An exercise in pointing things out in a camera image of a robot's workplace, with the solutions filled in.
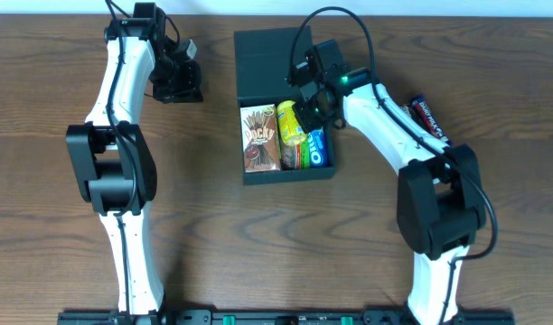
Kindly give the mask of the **yellow candy jar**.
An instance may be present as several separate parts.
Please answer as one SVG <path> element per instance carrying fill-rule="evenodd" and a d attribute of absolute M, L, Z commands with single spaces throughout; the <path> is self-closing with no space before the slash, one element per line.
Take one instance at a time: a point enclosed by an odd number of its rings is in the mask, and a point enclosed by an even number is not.
<path fill-rule="evenodd" d="M 276 107 L 280 137 L 288 146 L 299 145 L 307 138 L 307 134 L 295 117 L 294 105 L 295 101 L 286 100 Z"/>

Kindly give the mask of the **black gift box with lid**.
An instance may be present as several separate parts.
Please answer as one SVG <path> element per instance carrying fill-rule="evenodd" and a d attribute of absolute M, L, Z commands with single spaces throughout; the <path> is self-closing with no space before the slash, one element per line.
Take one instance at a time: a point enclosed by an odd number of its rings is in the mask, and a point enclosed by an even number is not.
<path fill-rule="evenodd" d="M 289 55 L 297 29 L 277 28 L 234 33 L 238 107 L 278 104 L 300 99 L 301 93 L 286 83 Z M 324 167 L 304 170 L 244 172 L 245 185 L 331 179 L 336 172 L 332 129 L 323 128 L 327 149 Z"/>

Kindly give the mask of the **blue Oreo pack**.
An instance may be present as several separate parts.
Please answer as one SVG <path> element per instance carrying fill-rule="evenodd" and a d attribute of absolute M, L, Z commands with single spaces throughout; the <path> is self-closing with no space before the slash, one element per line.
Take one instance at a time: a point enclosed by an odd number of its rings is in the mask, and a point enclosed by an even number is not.
<path fill-rule="evenodd" d="M 323 129 L 320 128 L 313 130 L 307 136 L 307 142 L 309 148 L 310 167 L 325 167 L 328 163 L 328 155 Z"/>

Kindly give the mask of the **green clear snack bag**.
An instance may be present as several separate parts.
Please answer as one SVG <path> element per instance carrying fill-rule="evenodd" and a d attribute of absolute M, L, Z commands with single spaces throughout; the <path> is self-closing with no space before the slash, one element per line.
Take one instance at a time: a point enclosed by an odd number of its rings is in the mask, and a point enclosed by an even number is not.
<path fill-rule="evenodd" d="M 303 170 L 310 168 L 308 141 L 297 145 L 280 144 L 281 166 L 284 170 Z"/>

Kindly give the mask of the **brown Pocky box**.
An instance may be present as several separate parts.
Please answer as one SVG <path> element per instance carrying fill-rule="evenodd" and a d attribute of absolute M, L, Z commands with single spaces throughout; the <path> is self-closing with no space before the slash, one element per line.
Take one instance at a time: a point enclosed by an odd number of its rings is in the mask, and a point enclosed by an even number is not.
<path fill-rule="evenodd" d="M 242 107 L 240 123 L 245 172 L 280 171 L 276 106 Z"/>

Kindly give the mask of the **purple Dairy Milk bar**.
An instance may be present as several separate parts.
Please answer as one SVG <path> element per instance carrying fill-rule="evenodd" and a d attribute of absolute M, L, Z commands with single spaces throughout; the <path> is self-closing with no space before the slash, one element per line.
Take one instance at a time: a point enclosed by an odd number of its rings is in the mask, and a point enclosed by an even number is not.
<path fill-rule="evenodd" d="M 417 95 L 410 101 L 410 108 L 413 110 L 420 124 L 435 138 L 440 141 L 451 144 L 451 140 L 445 134 L 443 128 L 438 124 L 433 112 L 423 94 Z"/>

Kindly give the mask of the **green candy bar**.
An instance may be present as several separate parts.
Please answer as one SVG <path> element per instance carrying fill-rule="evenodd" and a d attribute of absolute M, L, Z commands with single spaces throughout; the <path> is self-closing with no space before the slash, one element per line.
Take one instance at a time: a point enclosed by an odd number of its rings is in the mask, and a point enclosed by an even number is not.
<path fill-rule="evenodd" d="M 401 109 L 412 119 L 415 120 L 417 115 L 415 111 L 408 105 L 403 105 Z"/>

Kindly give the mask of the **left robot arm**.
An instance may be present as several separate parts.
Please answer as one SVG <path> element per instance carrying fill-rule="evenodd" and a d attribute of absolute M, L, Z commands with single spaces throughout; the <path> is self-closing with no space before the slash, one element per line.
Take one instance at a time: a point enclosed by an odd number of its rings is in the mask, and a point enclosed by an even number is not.
<path fill-rule="evenodd" d="M 80 195 L 107 232 L 118 281 L 115 311 L 64 312 L 60 324 L 174 324 L 164 307 L 149 217 L 157 189 L 154 158 L 140 127 L 147 88 L 163 104 L 200 103 L 201 68 L 193 40 L 171 39 L 171 18 L 155 3 L 126 14 L 107 3 L 108 63 L 84 123 L 69 125 L 66 143 Z"/>

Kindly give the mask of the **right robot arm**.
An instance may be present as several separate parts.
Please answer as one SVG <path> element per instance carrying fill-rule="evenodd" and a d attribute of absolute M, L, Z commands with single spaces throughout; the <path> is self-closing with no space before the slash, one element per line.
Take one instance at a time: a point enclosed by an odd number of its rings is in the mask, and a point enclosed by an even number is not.
<path fill-rule="evenodd" d="M 299 88 L 294 107 L 305 131 L 336 121 L 359 130 L 398 175 L 397 222 L 414 253 L 413 286 L 403 313 L 415 324 L 463 319 L 456 303 L 460 268 L 491 216 L 479 165 L 466 145 L 431 135 L 398 106 L 373 70 L 351 69 L 334 40 L 288 62 L 287 83 Z"/>

